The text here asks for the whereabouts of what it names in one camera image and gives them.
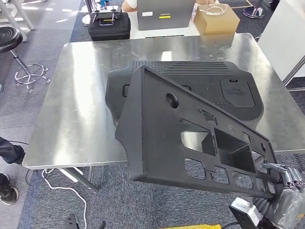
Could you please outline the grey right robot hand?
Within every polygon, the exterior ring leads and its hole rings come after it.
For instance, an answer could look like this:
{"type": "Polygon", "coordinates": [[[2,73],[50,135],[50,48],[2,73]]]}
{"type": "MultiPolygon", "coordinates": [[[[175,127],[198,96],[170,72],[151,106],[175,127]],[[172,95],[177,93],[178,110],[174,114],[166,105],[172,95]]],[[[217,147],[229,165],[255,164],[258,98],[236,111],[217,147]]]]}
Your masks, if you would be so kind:
{"type": "Polygon", "coordinates": [[[275,163],[264,163],[263,167],[277,171],[283,183],[281,193],[270,202],[264,216],[275,227],[293,229],[305,214],[304,181],[294,167],[275,163]]]}

